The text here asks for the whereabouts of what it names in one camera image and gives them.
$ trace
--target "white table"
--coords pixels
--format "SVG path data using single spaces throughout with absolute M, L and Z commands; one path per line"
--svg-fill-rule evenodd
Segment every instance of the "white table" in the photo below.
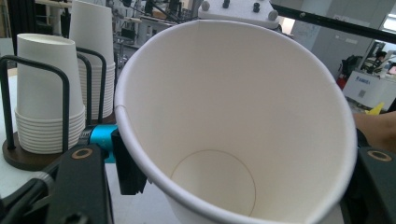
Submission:
M 11 91 L 11 107 L 17 102 L 17 77 L 9 78 Z M 6 132 L 4 128 L 3 110 L 0 110 L 0 141 L 4 143 Z M 0 152 L 0 196 L 6 197 L 22 186 L 32 175 L 32 172 L 16 169 L 10 166 Z M 147 183 L 144 193 L 134 196 L 120 195 L 119 180 L 115 164 L 106 164 L 106 175 L 111 192 L 114 220 L 116 224 L 146 223 L 146 224 L 177 224 L 179 221 L 172 212 L 165 195 L 155 185 Z M 336 205 L 321 224 L 344 223 L 341 209 Z

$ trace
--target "black plastic part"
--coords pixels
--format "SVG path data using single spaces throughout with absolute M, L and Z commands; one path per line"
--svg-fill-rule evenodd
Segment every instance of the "black plastic part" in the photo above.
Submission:
M 78 222 L 113 223 L 103 150 L 95 145 L 63 154 L 49 204 L 46 223 Z
M 391 161 L 379 161 L 368 152 L 386 154 Z M 396 223 L 396 155 L 372 147 L 358 149 L 358 161 L 341 201 L 346 224 Z
M 146 186 L 147 177 L 136 165 L 125 145 L 122 142 L 119 130 L 111 134 L 113 141 L 113 154 L 116 159 L 117 173 L 120 182 L 120 193 L 122 195 L 136 195 Z

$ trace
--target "screw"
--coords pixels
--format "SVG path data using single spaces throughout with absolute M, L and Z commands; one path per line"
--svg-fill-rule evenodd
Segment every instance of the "screw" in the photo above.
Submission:
M 228 8 L 229 5 L 230 5 L 230 0 L 224 0 L 223 7 Z
M 256 13 L 260 11 L 260 3 L 253 4 L 253 11 Z

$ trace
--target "metal rod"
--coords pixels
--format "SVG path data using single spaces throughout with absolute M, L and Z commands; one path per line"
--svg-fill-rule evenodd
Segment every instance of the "metal rod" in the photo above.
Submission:
M 272 4 L 274 10 L 276 10 L 279 16 L 291 18 L 297 21 L 304 21 L 315 25 L 331 28 L 334 30 L 342 31 L 345 33 L 360 35 L 372 39 L 378 39 L 392 44 L 396 44 L 396 35 L 388 32 L 383 32 L 373 28 L 352 24 L 345 21 L 338 21 L 328 17 L 318 16 L 312 13 L 282 7 Z
M 102 54 L 100 54 L 96 51 L 93 51 L 91 49 L 84 49 L 84 48 L 77 47 L 77 51 L 94 55 L 102 61 L 102 80 L 100 83 L 99 112 L 98 112 L 98 123 L 102 123 L 103 122 L 103 105 L 104 105 L 104 100 L 105 100 L 106 70 L 107 70 L 106 69 L 106 59 Z
M 7 148 L 14 149 L 14 137 L 12 129 L 12 117 L 11 117 L 11 102 L 9 100 L 9 86 L 8 86 L 8 74 L 7 74 L 7 62 L 12 61 L 15 63 L 21 63 L 34 68 L 47 70 L 55 73 L 62 80 L 63 83 L 63 136 L 62 136 L 62 153 L 65 153 L 68 149 L 69 143 L 69 106 L 70 106 L 70 83 L 67 75 L 59 68 L 46 63 L 39 63 L 28 59 L 23 59 L 14 55 L 6 55 L 0 58 L 0 81 L 1 91 L 3 98 L 3 110 L 4 110 L 4 122 L 6 124 L 6 136 L 7 136 Z
M 92 67 L 90 61 L 82 54 L 77 53 L 77 57 L 85 63 L 87 68 L 87 120 L 86 126 L 92 124 Z

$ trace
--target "person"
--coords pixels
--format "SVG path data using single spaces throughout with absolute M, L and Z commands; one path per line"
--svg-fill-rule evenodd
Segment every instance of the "person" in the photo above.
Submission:
M 373 147 L 396 153 L 396 111 L 379 115 L 354 113 L 353 119 L 360 147 Z
M 375 54 L 375 57 L 367 58 L 364 61 L 361 70 L 365 70 L 368 74 L 381 72 L 381 65 L 385 60 L 385 56 L 387 56 L 387 53 L 385 51 L 378 51 Z

